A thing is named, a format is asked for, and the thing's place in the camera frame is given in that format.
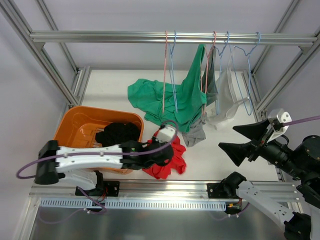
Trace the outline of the red tank top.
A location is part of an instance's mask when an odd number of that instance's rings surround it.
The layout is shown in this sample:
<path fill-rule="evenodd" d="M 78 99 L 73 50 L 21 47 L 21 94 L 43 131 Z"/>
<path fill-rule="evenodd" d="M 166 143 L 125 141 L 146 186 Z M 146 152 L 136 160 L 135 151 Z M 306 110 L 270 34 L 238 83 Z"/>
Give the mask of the red tank top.
<path fill-rule="evenodd" d="M 187 168 L 187 164 L 183 158 L 186 147 L 181 144 L 181 140 L 178 136 L 171 143 L 171 146 L 173 148 L 173 157 L 166 166 L 158 166 L 155 164 L 148 169 L 143 169 L 142 171 L 157 180 L 167 179 L 168 176 L 171 175 L 172 171 L 182 175 Z"/>

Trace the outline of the black tank top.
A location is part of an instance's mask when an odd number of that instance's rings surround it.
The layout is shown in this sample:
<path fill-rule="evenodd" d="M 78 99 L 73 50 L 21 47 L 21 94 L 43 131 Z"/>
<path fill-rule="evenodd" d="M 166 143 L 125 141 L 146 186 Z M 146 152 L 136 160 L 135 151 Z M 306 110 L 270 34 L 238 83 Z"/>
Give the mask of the black tank top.
<path fill-rule="evenodd" d="M 141 130 L 132 122 L 113 122 L 95 134 L 95 141 L 102 147 L 109 147 L 127 141 L 138 141 L 140 133 Z"/>

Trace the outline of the green tank top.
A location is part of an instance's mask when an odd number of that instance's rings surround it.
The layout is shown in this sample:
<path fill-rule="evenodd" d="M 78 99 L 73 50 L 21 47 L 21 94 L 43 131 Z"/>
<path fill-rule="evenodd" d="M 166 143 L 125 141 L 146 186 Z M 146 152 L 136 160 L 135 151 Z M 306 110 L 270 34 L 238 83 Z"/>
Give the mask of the green tank top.
<path fill-rule="evenodd" d="M 171 120 L 180 132 L 188 133 L 207 103 L 200 87 L 204 55 L 205 46 L 200 44 L 185 79 L 175 89 L 169 83 L 139 78 L 127 88 L 130 104 L 145 113 L 145 120 L 158 126 Z"/>

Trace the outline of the pink hanger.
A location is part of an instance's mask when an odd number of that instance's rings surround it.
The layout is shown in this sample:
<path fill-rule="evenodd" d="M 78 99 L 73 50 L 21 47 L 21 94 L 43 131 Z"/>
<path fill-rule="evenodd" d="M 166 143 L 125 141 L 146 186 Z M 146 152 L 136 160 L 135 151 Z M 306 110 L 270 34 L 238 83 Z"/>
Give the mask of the pink hanger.
<path fill-rule="evenodd" d="M 164 69 L 163 69 L 163 89 L 162 89 L 162 113 L 165 112 L 166 75 L 167 75 L 167 53 L 168 53 L 168 31 L 165 31 L 164 45 Z"/>
<path fill-rule="evenodd" d="M 200 90 L 202 93 L 205 94 L 205 97 L 206 97 L 206 102 L 201 107 L 202 116 L 205 115 L 206 107 L 208 104 L 209 61 L 210 61 L 210 56 L 212 55 L 212 52 L 214 51 L 216 40 L 217 40 L 216 31 L 213 31 L 212 33 L 213 33 L 212 34 L 213 40 L 211 41 L 210 49 L 207 50 L 206 46 L 204 47 L 204 53 L 206 56 L 206 64 L 205 64 L 205 70 L 204 70 L 203 76 L 200 79 Z"/>

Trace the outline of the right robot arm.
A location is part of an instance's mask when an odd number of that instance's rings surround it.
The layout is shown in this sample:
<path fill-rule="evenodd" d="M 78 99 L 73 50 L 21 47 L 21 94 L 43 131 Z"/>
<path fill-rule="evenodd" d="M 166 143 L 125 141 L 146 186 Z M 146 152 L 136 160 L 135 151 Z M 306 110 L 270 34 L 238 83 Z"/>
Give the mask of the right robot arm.
<path fill-rule="evenodd" d="M 318 240 L 320 238 L 320 137 L 305 137 L 296 149 L 289 148 L 289 138 L 281 133 L 292 122 L 263 120 L 236 125 L 233 130 L 249 139 L 247 143 L 220 142 L 218 146 L 236 166 L 244 160 L 261 157 L 291 177 L 296 190 L 309 206 L 309 214 L 289 209 L 260 191 L 238 172 L 224 178 L 217 191 L 228 198 L 240 198 L 271 219 L 287 240 Z"/>

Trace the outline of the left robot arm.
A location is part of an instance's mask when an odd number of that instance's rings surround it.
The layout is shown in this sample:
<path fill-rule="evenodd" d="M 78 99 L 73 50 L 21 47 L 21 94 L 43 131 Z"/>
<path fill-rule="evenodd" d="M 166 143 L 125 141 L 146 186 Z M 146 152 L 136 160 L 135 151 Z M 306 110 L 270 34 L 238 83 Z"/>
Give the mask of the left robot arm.
<path fill-rule="evenodd" d="M 127 141 L 100 148 L 72 148 L 50 140 L 38 153 L 34 182 L 54 185 L 63 181 L 98 196 L 105 190 L 102 168 L 142 170 L 170 163 L 174 150 L 168 142 Z"/>

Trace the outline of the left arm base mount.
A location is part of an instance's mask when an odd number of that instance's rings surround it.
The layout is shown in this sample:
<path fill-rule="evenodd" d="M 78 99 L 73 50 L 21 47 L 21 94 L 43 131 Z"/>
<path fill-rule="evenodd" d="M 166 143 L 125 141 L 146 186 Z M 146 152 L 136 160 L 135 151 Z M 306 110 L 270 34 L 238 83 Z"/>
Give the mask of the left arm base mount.
<path fill-rule="evenodd" d="M 103 180 L 91 190 L 83 190 L 90 197 L 118 197 L 120 182 L 115 180 Z"/>

